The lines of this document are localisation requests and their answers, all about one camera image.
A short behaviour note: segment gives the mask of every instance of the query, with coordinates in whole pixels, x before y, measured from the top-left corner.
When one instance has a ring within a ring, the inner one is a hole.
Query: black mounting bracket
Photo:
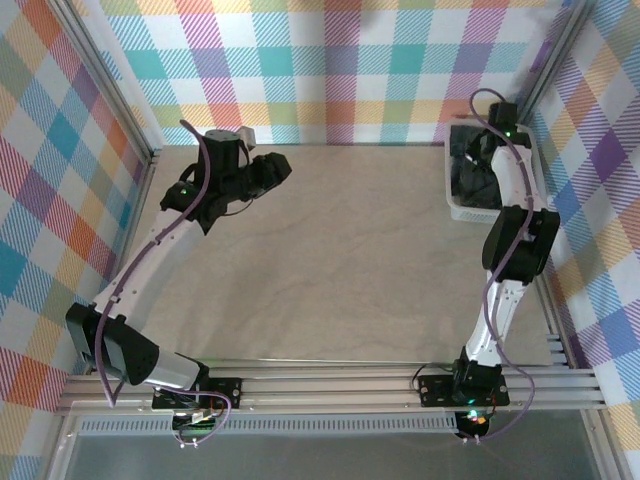
[[[420,404],[423,407],[504,407],[509,405],[509,392],[504,377],[501,376],[498,388],[487,396],[476,396],[472,401],[461,403],[454,399],[453,375],[421,375],[418,377]]]
[[[205,378],[200,383],[200,390],[203,392],[217,392],[229,397],[233,408],[240,407],[242,397],[241,378]],[[226,407],[224,400],[216,397],[204,395],[186,395],[169,392],[167,390],[156,390],[151,402],[152,410],[171,411],[193,411],[199,409],[222,410]]]

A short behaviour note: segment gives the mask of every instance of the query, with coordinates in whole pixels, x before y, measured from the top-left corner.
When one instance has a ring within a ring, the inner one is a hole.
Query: purple cable
[[[199,442],[196,442],[194,440],[193,441],[193,446],[194,447],[197,447],[202,442],[205,442],[209,438],[213,437],[216,433],[218,433],[222,429],[222,427],[224,427],[225,423],[227,423],[229,421],[229,415],[231,415],[231,409],[233,408],[233,405],[231,404],[231,399],[229,397],[227,397],[226,395],[222,394],[222,393],[219,393],[219,392],[201,392],[199,390],[180,390],[179,388],[165,387],[164,385],[158,385],[158,388],[161,388],[162,390],[167,390],[167,391],[173,392],[173,393],[181,393],[181,394],[187,394],[187,395],[202,395],[203,397],[215,397],[215,398],[219,398],[221,400],[224,400],[224,402],[226,404],[226,408],[224,409],[224,412],[225,412],[224,413],[224,417],[222,417],[222,420],[220,420],[220,423],[216,422],[216,423],[218,423],[218,425],[216,425],[216,428],[214,428],[209,433],[207,433],[204,437],[202,437]],[[180,430],[178,430],[178,436],[176,438],[180,442],[180,445],[185,445],[186,444],[186,442],[182,438],[182,432]]]
[[[504,257],[502,258],[502,260],[498,264],[497,268],[495,269],[495,271],[493,272],[493,274],[491,275],[491,277],[487,281],[487,284],[485,285],[484,289],[482,290],[482,296],[483,296],[483,298],[482,298],[482,310],[484,312],[484,321],[487,324],[487,329],[489,330],[489,334],[491,335],[491,338],[493,338],[493,340],[496,342],[496,351],[498,352],[498,355],[500,355],[500,358],[502,359],[502,361],[504,363],[509,365],[509,367],[514,369],[516,372],[520,373],[522,376],[524,376],[529,381],[529,384],[531,386],[531,393],[529,394],[529,398],[527,399],[527,402],[525,403],[523,409],[518,413],[518,415],[516,415],[516,417],[513,420],[511,420],[509,423],[507,423],[504,427],[502,427],[497,432],[491,433],[491,434],[486,435],[486,436],[483,437],[483,440],[490,440],[490,439],[495,438],[498,435],[506,432],[507,430],[512,428],[516,423],[518,423],[522,419],[524,414],[527,413],[529,408],[531,408],[531,404],[533,403],[533,398],[534,398],[534,396],[536,394],[536,384],[533,381],[533,377],[531,375],[529,375],[526,371],[524,371],[522,368],[520,368],[519,366],[514,364],[511,360],[509,360],[509,358],[505,354],[502,346],[500,345],[500,337],[498,336],[497,332],[493,328],[493,323],[491,322],[491,319],[489,318],[489,290],[491,289],[491,285],[500,276],[500,274],[502,273],[502,271],[506,267],[507,262],[512,257],[513,252],[515,252],[516,248],[518,247],[518,244],[520,243],[521,240],[524,239],[525,235],[527,234],[527,232],[529,230],[529,225],[531,224],[531,220],[533,219],[533,208],[534,207],[533,207],[533,191],[532,191],[532,188],[531,188],[531,180],[529,179],[529,174],[527,172],[527,169],[526,169],[526,166],[524,164],[524,161],[522,160],[522,156],[520,155],[520,152],[518,152],[518,149],[513,144],[513,142],[511,140],[509,140],[509,137],[507,137],[504,133],[502,133],[497,128],[495,128],[492,125],[490,125],[489,122],[487,122],[484,118],[482,118],[478,114],[478,112],[476,111],[475,107],[473,106],[473,100],[475,99],[476,95],[478,95],[479,93],[482,93],[482,92],[491,93],[491,94],[497,96],[498,98],[500,98],[500,100],[502,100],[502,101],[505,101],[505,99],[500,93],[496,92],[495,90],[493,90],[491,88],[480,88],[480,89],[476,90],[475,92],[473,92],[473,94],[471,95],[471,98],[469,99],[469,105],[471,107],[471,113],[473,113],[473,116],[476,117],[476,119],[487,130],[489,130],[491,133],[493,133],[493,134],[497,135],[498,137],[500,137],[505,142],[505,144],[507,145],[509,150],[511,150],[511,153],[513,153],[513,155],[516,157],[518,166],[520,167],[520,170],[522,172],[522,177],[524,179],[524,188],[525,188],[526,199],[527,199],[527,217],[525,218],[524,223],[520,227],[520,230],[518,230],[518,234],[513,239],[513,242],[511,242],[511,245],[507,249],[507,252],[505,253]]]
[[[187,209],[184,212],[182,212],[182,214],[178,218],[176,218],[167,228],[163,229],[153,240],[151,240],[148,244],[146,244],[144,248],[140,250],[140,253],[136,255],[136,258],[134,258],[133,261],[129,264],[129,267],[122,274],[120,281],[118,282],[118,284],[116,285],[116,288],[113,290],[113,293],[111,294],[111,299],[109,299],[109,301],[105,305],[102,315],[100,316],[100,320],[98,321],[98,327],[96,328],[96,337],[95,337],[95,343],[94,343],[94,351],[96,356],[96,370],[98,370],[98,375],[100,376],[100,382],[102,383],[104,394],[107,397],[107,401],[109,402],[109,406],[111,408],[115,407],[116,400],[118,398],[118,393],[120,393],[120,389],[124,385],[124,380],[122,380],[120,384],[116,387],[115,392],[111,390],[111,385],[109,385],[109,380],[107,379],[107,372],[105,371],[105,367],[104,367],[104,360],[102,358],[102,339],[104,337],[104,327],[107,323],[107,319],[109,318],[109,312],[115,305],[115,302],[112,300],[112,298],[118,297],[122,293],[127,281],[133,274],[136,267],[140,264],[142,259],[147,255],[147,253],[149,253],[149,251],[153,247],[159,244],[162,241],[162,239],[164,239],[164,237],[169,235],[198,206],[202,198],[207,193],[209,180],[211,178],[211,165],[210,165],[209,152],[207,151],[204,141],[202,140],[202,135],[200,135],[195,130],[195,128],[193,128],[193,126],[186,120],[180,120],[180,124],[184,128],[186,128],[194,137],[196,137],[196,139],[198,140],[198,143],[200,144],[200,150],[202,151],[202,155],[204,156],[204,165],[205,165],[204,182],[203,182],[202,188],[198,192],[198,195],[196,195],[196,198],[194,198],[193,202],[191,202],[191,204],[187,207]]]

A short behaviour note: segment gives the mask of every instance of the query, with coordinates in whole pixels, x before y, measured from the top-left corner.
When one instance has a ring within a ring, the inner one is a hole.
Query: purple wire
[[[505,354],[502,346],[500,345],[500,337],[498,336],[497,332],[493,328],[493,323],[491,322],[491,319],[489,318],[489,290],[491,289],[491,285],[500,276],[500,274],[502,273],[502,271],[506,267],[507,262],[509,262],[509,259],[512,257],[513,252],[515,252],[516,248],[518,247],[518,244],[520,243],[521,240],[524,239],[525,235],[529,231],[529,225],[531,224],[531,220],[533,219],[533,208],[534,207],[533,207],[533,191],[532,191],[532,188],[531,188],[531,180],[529,179],[529,174],[527,172],[527,169],[526,169],[526,166],[524,164],[524,161],[522,160],[522,156],[520,155],[520,152],[518,152],[518,149],[513,144],[513,142],[511,140],[509,140],[509,137],[507,137],[504,133],[502,133],[497,128],[495,128],[492,125],[490,125],[489,122],[487,122],[484,118],[482,118],[478,114],[478,112],[476,111],[475,107],[473,106],[473,100],[475,99],[476,95],[478,95],[479,93],[482,93],[482,92],[491,93],[491,94],[497,96],[498,98],[500,98],[500,100],[502,100],[502,101],[505,101],[505,99],[500,93],[496,92],[495,90],[493,90],[491,88],[480,88],[480,89],[476,90],[475,92],[473,92],[473,94],[471,95],[471,98],[469,99],[469,105],[471,107],[471,113],[473,113],[473,116],[487,130],[489,130],[491,133],[493,133],[493,134],[497,135],[498,137],[500,137],[505,142],[505,144],[507,145],[509,150],[511,150],[511,153],[513,153],[513,155],[516,157],[518,166],[520,167],[520,171],[522,172],[522,177],[524,179],[524,188],[525,188],[526,199],[527,199],[527,217],[525,218],[524,223],[520,227],[520,230],[518,230],[518,233],[517,233],[516,237],[513,239],[513,242],[511,242],[511,245],[507,249],[507,252],[505,253],[504,257],[502,258],[502,260],[498,264],[497,268],[493,272],[493,275],[491,275],[491,277],[487,281],[487,284],[485,285],[484,289],[482,290],[482,297],[483,297],[482,298],[482,310],[484,312],[484,321],[487,324],[487,329],[489,330],[489,334],[491,335],[491,338],[496,342],[496,351],[498,352],[498,355],[500,356],[500,358],[502,359],[502,361],[504,363],[506,363],[509,367],[511,367],[516,372],[520,373],[523,377],[525,377],[529,381],[529,385],[531,386],[531,392],[529,394],[529,398],[527,399],[527,402],[525,403],[524,407],[522,408],[522,410],[520,412],[518,412],[518,415],[516,415],[516,417],[513,420],[511,420],[509,423],[507,423],[504,427],[502,427],[497,432],[491,433],[491,434],[486,435],[486,436],[483,437],[483,440],[490,440],[492,438],[497,437],[498,435],[501,435],[502,433],[506,432],[507,430],[511,429],[516,423],[518,423],[522,419],[524,414],[527,413],[529,408],[531,408],[531,404],[533,403],[533,398],[535,397],[535,394],[536,394],[536,384],[535,384],[535,382],[533,380],[533,377],[531,375],[529,375],[529,373],[524,371],[522,368],[520,368],[519,366],[514,364],[511,360],[509,360],[509,358]]]
[[[153,240],[151,240],[148,244],[146,244],[144,248],[140,250],[140,253],[138,253],[138,255],[136,255],[136,257],[132,260],[132,262],[129,264],[129,267],[122,274],[122,277],[118,281],[116,288],[113,290],[113,293],[111,294],[111,299],[109,299],[109,301],[104,307],[104,310],[102,311],[102,315],[100,316],[100,320],[98,321],[98,327],[96,328],[94,351],[95,351],[95,357],[96,357],[96,370],[98,370],[98,375],[100,376],[100,382],[102,383],[104,394],[107,397],[107,401],[109,402],[109,406],[111,408],[115,407],[116,400],[118,398],[118,393],[120,392],[120,389],[124,384],[124,380],[122,380],[118,385],[118,387],[116,388],[115,392],[111,390],[111,385],[109,385],[109,380],[107,379],[107,372],[104,367],[104,359],[102,358],[102,339],[104,337],[104,328],[105,328],[105,325],[107,324],[107,319],[109,318],[109,312],[115,305],[115,302],[112,300],[112,298],[118,297],[122,293],[127,281],[133,274],[136,267],[140,264],[142,259],[147,255],[147,253],[149,253],[149,251],[153,247],[159,244],[162,241],[162,239],[164,239],[164,237],[169,235],[198,206],[202,198],[207,193],[209,180],[211,178],[211,165],[210,165],[209,152],[207,151],[204,141],[202,140],[202,135],[200,135],[196,131],[196,129],[193,128],[193,126],[186,120],[180,120],[180,124],[184,128],[186,128],[194,137],[196,137],[196,139],[198,140],[198,143],[200,144],[200,150],[202,151],[202,155],[204,156],[204,166],[205,166],[204,182],[203,182],[202,188],[198,192],[198,195],[196,195],[196,198],[194,198],[193,202],[191,202],[191,204],[187,207],[187,209],[184,212],[182,212],[182,214],[178,218],[176,218],[167,228],[163,229]]]
[[[168,392],[173,392],[173,393],[180,393],[180,394],[186,394],[186,395],[202,395],[203,397],[215,397],[215,398],[224,400],[226,404],[224,417],[222,417],[222,419],[220,420],[220,423],[216,421],[216,423],[218,423],[218,425],[216,425],[216,428],[214,428],[209,433],[207,433],[204,437],[202,437],[199,442],[194,441],[193,442],[194,446],[200,445],[201,443],[207,441],[209,438],[213,437],[216,433],[218,433],[222,429],[222,427],[224,427],[225,423],[229,421],[229,416],[231,415],[231,409],[233,409],[233,404],[231,403],[231,399],[222,393],[201,392],[200,390],[180,390],[179,388],[165,387],[164,385],[158,385],[158,388],[161,388],[162,390],[167,390]],[[185,441],[182,438],[182,432],[180,430],[178,430],[178,436],[176,438],[178,439],[181,445],[185,445]]]

